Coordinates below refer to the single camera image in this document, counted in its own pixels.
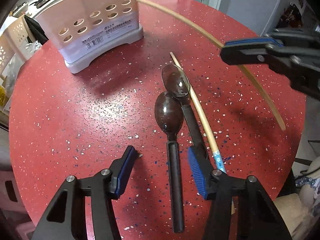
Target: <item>spoon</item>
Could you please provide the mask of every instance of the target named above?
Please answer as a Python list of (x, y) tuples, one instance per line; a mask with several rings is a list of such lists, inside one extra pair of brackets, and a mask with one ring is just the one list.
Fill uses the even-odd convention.
[(166, 133), (167, 157), (169, 166), (169, 183), (172, 213), (172, 228), (174, 233), (184, 229), (182, 186), (180, 172), (179, 145), (177, 133), (183, 123), (183, 113), (179, 101), (170, 92), (162, 92), (155, 104), (155, 117), (158, 126)]
[(208, 158), (208, 153), (205, 148), (203, 137), (198, 126), (195, 114), (188, 101), (190, 92), (190, 82), (184, 71), (174, 64), (167, 64), (162, 69), (162, 81), (167, 91), (171, 92), (181, 104), (183, 115), (187, 121), (187, 125), (193, 140), (193, 144), (201, 150), (205, 158)]

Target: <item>gray base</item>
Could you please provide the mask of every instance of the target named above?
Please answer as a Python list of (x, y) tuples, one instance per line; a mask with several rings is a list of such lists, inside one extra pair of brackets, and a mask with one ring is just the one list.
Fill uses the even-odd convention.
[(72, 74), (76, 74), (76, 73), (79, 73), (81, 70), (84, 70), (85, 68), (87, 68), (95, 58), (97, 58), (101, 54), (105, 53), (106, 51), (113, 49), (117, 46), (120, 46), (122, 44), (134, 43), (134, 42), (140, 40), (142, 37), (143, 37), (143, 28), (139, 24), (138, 29), (129, 31), (129, 32), (121, 35), (120, 37), (105, 43), (104, 45), (96, 48), (95, 50), (91, 51), (90, 53), (88, 53), (88, 54), (84, 55), (83, 57), (81, 57), (80, 59), (76, 60), (75, 62), (73, 62), (73, 63), (68, 63), (66, 61), (64, 61), (64, 62), (66, 64), (67, 68), (70, 70), (70, 72)]

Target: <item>speckled tabletop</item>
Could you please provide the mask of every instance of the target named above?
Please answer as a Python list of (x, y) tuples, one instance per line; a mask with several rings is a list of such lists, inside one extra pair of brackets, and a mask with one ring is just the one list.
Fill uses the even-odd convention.
[[(221, 41), (255, 34), (230, 17), (192, 0), (152, 0), (188, 17)], [(287, 125), (282, 132), (267, 103), (236, 66), (185, 24), (140, 5), (144, 38), (119, 46), (71, 74), (49, 41), (26, 62), (14, 89), (10, 153), (21, 197), (38, 223), (63, 180), (92, 176), (127, 145), (142, 155), (121, 199), (113, 201), (124, 239), (199, 239), (210, 202), (197, 195), (187, 161), (184, 123), (180, 144), (185, 232), (172, 232), (166, 135), (154, 118), (164, 91), (161, 68), (181, 62), (216, 136), (228, 174), (258, 177), (275, 198), (292, 166), (303, 128), (305, 96), (266, 65), (250, 65)], [(93, 239), (90, 219), (88, 235)]]

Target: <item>metal bolt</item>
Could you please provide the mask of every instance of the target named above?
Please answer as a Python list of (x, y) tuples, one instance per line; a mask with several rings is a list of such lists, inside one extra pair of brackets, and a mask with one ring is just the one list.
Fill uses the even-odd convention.
[(106, 175), (108, 175), (110, 173), (110, 170), (109, 169), (104, 169), (104, 170), (100, 171), (100, 173), (101, 173), (101, 175), (106, 176)]
[(301, 60), (297, 57), (297, 56), (291, 56), (290, 59), (292, 60), (292, 62), (294, 62), (295, 64), (300, 64)]
[(257, 56), (257, 59), (260, 61), (260, 62), (264, 62), (264, 57), (262, 55), (258, 55)]
[(75, 176), (73, 176), (73, 175), (70, 175), (70, 176), (68, 176), (67, 178), (66, 178), (66, 181), (67, 182), (72, 182), (72, 181), (74, 181), (75, 180)]
[(222, 174), (222, 171), (220, 171), (219, 169), (215, 169), (215, 170), (212, 171), (212, 174), (216, 175), (216, 176), (219, 176), (219, 175)]
[(256, 181), (257, 181), (257, 178), (256, 178), (255, 176), (249, 176), (249, 177), (248, 177), (248, 180), (249, 180), (250, 182), (256, 182)]

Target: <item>hole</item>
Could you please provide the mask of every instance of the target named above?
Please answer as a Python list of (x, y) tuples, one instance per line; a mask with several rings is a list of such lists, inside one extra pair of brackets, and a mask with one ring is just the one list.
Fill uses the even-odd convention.
[(100, 14), (100, 11), (94, 11), (92, 14), (89, 15), (90, 18), (97, 17)]
[(102, 19), (96, 20), (96, 21), (94, 21), (92, 24), (93, 24), (93, 25), (98, 25), (98, 24), (100, 24), (100, 23), (102, 23)]
[(59, 35), (65, 34), (69, 29), (68, 28), (63, 28), (60, 32)]
[(14, 192), (14, 188), (13, 188), (12, 181), (11, 181), (11, 180), (7, 180), (7, 181), (4, 183), (4, 185), (5, 185), (5, 189), (7, 190), (7, 194), (8, 194), (9, 199), (10, 199), (12, 202), (18, 202), (16, 193)]
[(109, 6), (106, 8), (106, 10), (107, 10), (107, 11), (110, 11), (110, 10), (112, 10), (112, 9), (114, 9), (114, 8), (116, 8), (116, 5), (115, 5), (115, 4), (111, 4), (111, 5), (109, 5)]
[(79, 20), (77, 20), (73, 25), (74, 26), (78, 26), (78, 25), (80, 25), (81, 23), (83, 23), (84, 22), (84, 19), (79, 19)]
[(78, 31), (77, 31), (77, 33), (83, 33), (83, 32), (85, 32), (87, 30), (87, 27), (82, 27), (81, 29), (79, 29)]
[(47, 216), (47, 220), (49, 222), (57, 222), (57, 223), (64, 222), (64, 217), (66, 215), (67, 197), (68, 197), (67, 191), (62, 191), (60, 193), (57, 201), (54, 203), (53, 207), (51, 208)]
[(124, 0), (121, 4), (122, 4), (122, 5), (127, 5), (127, 4), (129, 4), (129, 3), (131, 3), (130, 0)]
[(123, 13), (127, 13), (127, 12), (130, 12), (132, 10), (132, 8), (131, 7), (128, 7), (128, 8), (124, 8), (123, 10), (122, 10), (122, 12)]
[(68, 35), (67, 37), (65, 37), (65, 38), (63, 39), (63, 42), (70, 41), (71, 38), (72, 38), (72, 36), (71, 36), (71, 35)]
[(108, 16), (109, 19), (112, 19), (114, 17), (116, 17), (118, 15), (118, 13), (112, 13)]

